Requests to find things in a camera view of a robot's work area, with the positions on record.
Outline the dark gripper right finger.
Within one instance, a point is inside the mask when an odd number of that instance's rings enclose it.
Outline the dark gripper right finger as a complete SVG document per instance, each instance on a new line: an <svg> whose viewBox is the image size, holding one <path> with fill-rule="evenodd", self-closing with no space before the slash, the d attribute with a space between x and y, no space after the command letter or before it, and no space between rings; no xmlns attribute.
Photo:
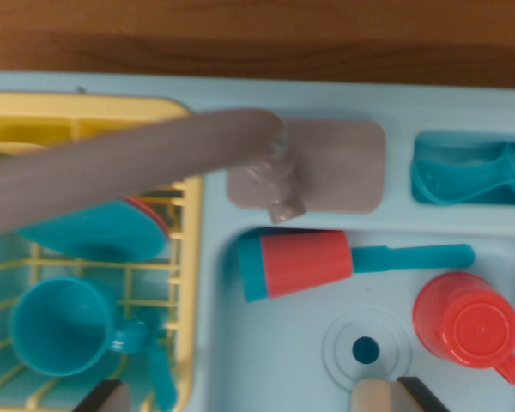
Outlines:
<svg viewBox="0 0 515 412"><path fill-rule="evenodd" d="M391 412L449 412L418 378L404 376L390 382Z"/></svg>

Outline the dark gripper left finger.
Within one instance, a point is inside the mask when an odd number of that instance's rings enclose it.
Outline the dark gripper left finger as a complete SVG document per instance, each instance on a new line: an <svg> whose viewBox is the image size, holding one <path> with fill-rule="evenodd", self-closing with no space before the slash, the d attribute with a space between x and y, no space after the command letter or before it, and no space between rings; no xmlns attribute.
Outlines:
<svg viewBox="0 0 515 412"><path fill-rule="evenodd" d="M102 380L74 412L130 412L130 387L118 379Z"/></svg>

